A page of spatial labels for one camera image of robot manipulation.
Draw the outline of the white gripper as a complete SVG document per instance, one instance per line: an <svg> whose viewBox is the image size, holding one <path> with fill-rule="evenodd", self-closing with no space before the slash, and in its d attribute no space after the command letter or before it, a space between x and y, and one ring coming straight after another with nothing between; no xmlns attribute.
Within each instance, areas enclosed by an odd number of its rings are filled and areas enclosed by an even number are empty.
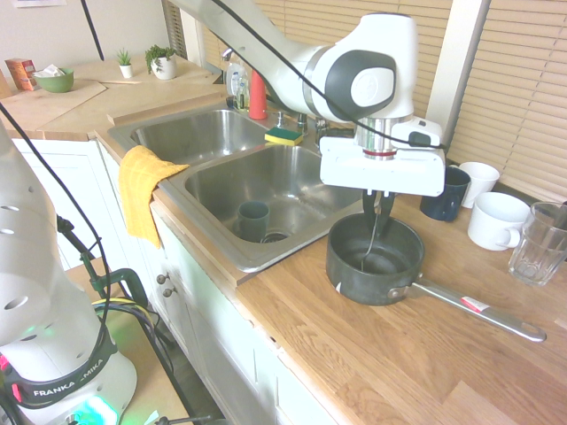
<svg viewBox="0 0 567 425"><path fill-rule="evenodd" d="M320 141L320 178L327 185L362 192L362 207L368 220L376 218L377 191L437 196L444 190L446 163L440 149L400 149L392 159L367 158L353 139L325 136ZM394 194L380 199L379 233L392 211Z"/></svg>

